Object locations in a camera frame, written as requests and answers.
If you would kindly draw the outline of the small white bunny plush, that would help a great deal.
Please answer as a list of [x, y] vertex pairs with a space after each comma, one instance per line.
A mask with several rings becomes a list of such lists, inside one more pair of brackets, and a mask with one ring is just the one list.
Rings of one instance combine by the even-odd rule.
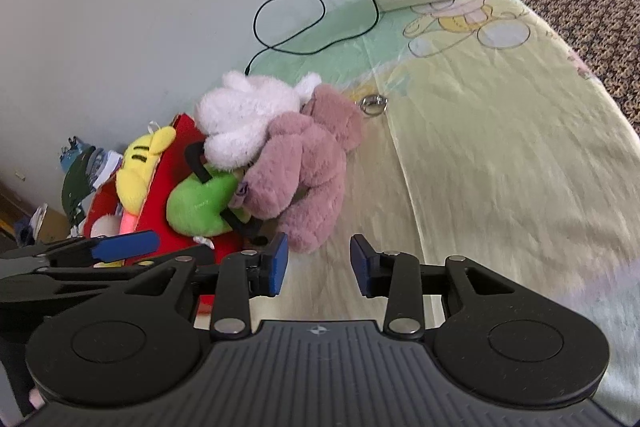
[[113, 237], [120, 232], [122, 217], [119, 215], [103, 215], [93, 222], [90, 230], [91, 237]]

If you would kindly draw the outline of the wooden cabinet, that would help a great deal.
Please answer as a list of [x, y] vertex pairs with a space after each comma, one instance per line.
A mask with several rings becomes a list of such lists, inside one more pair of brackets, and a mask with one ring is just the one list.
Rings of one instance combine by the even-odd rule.
[[0, 182], [0, 222], [3, 233], [14, 236], [14, 225], [23, 218], [30, 218], [36, 207], [18, 196]]

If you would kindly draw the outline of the cartoon bear bed sheet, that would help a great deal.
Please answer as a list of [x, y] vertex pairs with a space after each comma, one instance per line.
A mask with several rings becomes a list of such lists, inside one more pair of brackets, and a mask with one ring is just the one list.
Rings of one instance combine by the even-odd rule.
[[602, 83], [521, 0], [470, 0], [383, 15], [363, 38], [319, 44], [370, 20], [359, 0], [268, 53], [259, 75], [315, 72], [354, 100], [385, 96], [349, 157], [330, 238], [294, 254], [255, 321], [380, 319], [349, 264], [356, 233], [426, 263], [470, 257], [600, 326], [611, 362], [598, 402], [639, 416], [639, 139]]

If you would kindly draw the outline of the green mushroom plush toy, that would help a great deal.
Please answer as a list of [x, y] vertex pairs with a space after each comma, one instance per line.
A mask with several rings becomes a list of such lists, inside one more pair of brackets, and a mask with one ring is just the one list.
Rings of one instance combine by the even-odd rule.
[[230, 202], [242, 179], [241, 171], [218, 170], [204, 158], [204, 141], [184, 150], [191, 173], [170, 193], [166, 219], [171, 228], [185, 236], [213, 237], [235, 231], [257, 242], [262, 221], [245, 210], [232, 209]]

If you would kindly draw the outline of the cardboard box on floor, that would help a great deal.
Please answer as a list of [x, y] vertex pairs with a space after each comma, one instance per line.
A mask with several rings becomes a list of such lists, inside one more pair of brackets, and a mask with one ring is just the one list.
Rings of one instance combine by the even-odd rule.
[[48, 204], [42, 204], [36, 209], [29, 224], [32, 227], [32, 236], [40, 243], [62, 241], [70, 234], [66, 216]]

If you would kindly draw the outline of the dark green cloth item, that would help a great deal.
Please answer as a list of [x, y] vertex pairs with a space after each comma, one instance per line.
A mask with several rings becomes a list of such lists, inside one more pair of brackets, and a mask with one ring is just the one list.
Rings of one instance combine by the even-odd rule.
[[96, 147], [93, 145], [83, 150], [68, 168], [63, 181], [62, 207], [72, 228], [80, 225], [86, 217], [81, 202], [92, 192], [88, 168], [94, 153], [96, 153]]

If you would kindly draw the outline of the yellow tiger plush toy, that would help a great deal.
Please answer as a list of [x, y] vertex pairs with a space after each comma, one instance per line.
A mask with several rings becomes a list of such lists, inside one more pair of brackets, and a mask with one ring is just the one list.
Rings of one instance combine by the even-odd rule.
[[122, 207], [120, 234], [136, 231], [157, 165], [165, 150], [174, 143], [176, 135], [174, 127], [160, 127], [151, 122], [148, 132], [127, 146], [122, 165], [115, 173], [115, 190]]

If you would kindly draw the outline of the white bunny plush blue bow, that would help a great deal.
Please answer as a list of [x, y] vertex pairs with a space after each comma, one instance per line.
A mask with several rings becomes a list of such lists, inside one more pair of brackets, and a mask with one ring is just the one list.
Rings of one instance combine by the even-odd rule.
[[222, 85], [204, 94], [194, 109], [194, 121], [205, 135], [209, 165], [231, 171], [248, 165], [267, 141], [274, 118], [299, 112], [321, 83], [315, 72], [294, 86], [269, 76], [227, 72]]

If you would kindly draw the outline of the pink bear plush keychain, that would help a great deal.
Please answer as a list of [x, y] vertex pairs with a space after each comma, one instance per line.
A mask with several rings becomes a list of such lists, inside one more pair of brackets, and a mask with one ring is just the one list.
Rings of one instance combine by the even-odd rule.
[[364, 113], [328, 84], [303, 109], [268, 124], [267, 141], [230, 206], [276, 220], [290, 248], [307, 254], [331, 235], [345, 195], [347, 155], [361, 144]]

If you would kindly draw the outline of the red cardboard box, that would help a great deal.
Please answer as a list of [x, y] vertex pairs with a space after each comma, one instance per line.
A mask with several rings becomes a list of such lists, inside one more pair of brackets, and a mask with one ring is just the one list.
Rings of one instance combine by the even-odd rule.
[[219, 263], [244, 245], [242, 236], [232, 231], [220, 215], [235, 189], [235, 176], [210, 169], [213, 179], [201, 182], [184, 152], [188, 146], [203, 141], [204, 135], [186, 114], [176, 116], [172, 127], [176, 129], [175, 140], [157, 161], [140, 212], [130, 215], [119, 211], [116, 184], [108, 181], [93, 197], [81, 231], [85, 236], [93, 236], [151, 230], [160, 238], [160, 246], [145, 259], [203, 241], [210, 249], [205, 261]]

